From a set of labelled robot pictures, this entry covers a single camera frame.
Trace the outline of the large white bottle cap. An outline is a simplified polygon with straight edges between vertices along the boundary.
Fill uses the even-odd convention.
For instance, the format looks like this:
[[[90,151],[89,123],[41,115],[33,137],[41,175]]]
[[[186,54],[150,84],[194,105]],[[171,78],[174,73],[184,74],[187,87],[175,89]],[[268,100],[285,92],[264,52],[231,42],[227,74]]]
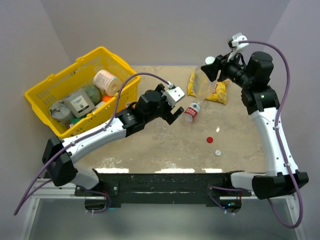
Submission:
[[[210,64],[214,63],[214,61],[215,61],[215,57],[208,56],[208,57],[205,58],[204,64],[205,65],[210,65]]]

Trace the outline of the red label water bottle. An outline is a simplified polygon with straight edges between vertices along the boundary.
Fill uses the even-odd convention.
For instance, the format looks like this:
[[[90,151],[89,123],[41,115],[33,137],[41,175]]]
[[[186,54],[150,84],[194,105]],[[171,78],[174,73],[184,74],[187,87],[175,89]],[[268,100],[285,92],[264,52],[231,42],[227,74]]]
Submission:
[[[204,99],[192,101],[183,113],[183,118],[187,123],[193,123],[204,110]]]

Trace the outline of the wide clear plastic bottle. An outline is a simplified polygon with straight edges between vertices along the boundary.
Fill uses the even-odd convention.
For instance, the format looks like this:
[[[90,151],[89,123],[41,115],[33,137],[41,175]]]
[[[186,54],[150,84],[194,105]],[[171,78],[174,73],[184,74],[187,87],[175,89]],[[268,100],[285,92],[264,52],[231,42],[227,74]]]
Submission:
[[[192,91],[195,96],[204,100],[208,98],[214,91],[215,84],[209,80],[207,75],[198,66],[194,71],[194,80],[192,85]]]

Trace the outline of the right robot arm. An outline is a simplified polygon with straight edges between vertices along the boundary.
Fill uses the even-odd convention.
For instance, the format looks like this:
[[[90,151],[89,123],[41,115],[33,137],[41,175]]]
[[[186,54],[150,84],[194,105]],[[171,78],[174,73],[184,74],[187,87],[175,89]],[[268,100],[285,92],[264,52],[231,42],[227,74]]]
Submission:
[[[295,163],[277,115],[279,99],[269,86],[273,58],[262,51],[254,52],[248,64],[240,64],[242,58],[240,53],[232,60],[227,55],[209,56],[200,68],[211,82],[229,79],[241,88],[241,100],[256,125],[266,160],[265,173],[232,172],[223,192],[233,197],[245,189],[260,200],[294,194],[309,182],[309,176]]]

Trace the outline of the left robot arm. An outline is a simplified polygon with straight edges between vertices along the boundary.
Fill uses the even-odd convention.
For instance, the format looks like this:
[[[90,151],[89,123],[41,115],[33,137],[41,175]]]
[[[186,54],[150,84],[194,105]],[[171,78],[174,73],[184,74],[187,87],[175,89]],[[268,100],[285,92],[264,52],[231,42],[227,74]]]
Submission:
[[[145,128],[149,122],[161,118],[172,124],[184,111],[182,107],[175,113],[172,109],[185,97],[177,86],[165,89],[159,84],[154,90],[147,90],[138,101],[118,112],[106,122],[81,134],[59,139],[51,137],[46,144],[42,162],[56,187],[73,183],[84,187],[92,196],[99,196],[104,184],[95,170],[81,170],[76,163],[96,149],[127,138]]]

